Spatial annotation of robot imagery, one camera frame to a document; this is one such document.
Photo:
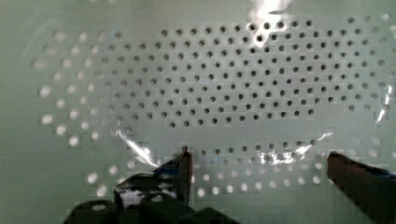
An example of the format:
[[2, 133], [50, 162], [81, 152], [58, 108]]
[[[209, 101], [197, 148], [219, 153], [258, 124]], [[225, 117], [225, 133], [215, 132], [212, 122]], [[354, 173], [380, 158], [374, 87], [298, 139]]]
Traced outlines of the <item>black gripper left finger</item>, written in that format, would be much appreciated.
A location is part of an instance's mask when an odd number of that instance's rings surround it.
[[172, 160], [148, 173], [132, 175], [114, 188], [117, 207], [141, 204], [148, 196], [169, 195], [182, 203], [189, 203], [191, 194], [192, 155], [184, 146]]

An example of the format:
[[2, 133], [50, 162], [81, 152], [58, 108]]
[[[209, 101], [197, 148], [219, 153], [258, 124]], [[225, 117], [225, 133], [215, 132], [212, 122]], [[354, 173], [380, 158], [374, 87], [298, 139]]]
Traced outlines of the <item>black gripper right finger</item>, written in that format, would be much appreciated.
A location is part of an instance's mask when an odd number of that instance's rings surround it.
[[330, 152], [327, 166], [328, 178], [376, 224], [395, 224], [394, 174], [336, 151]]

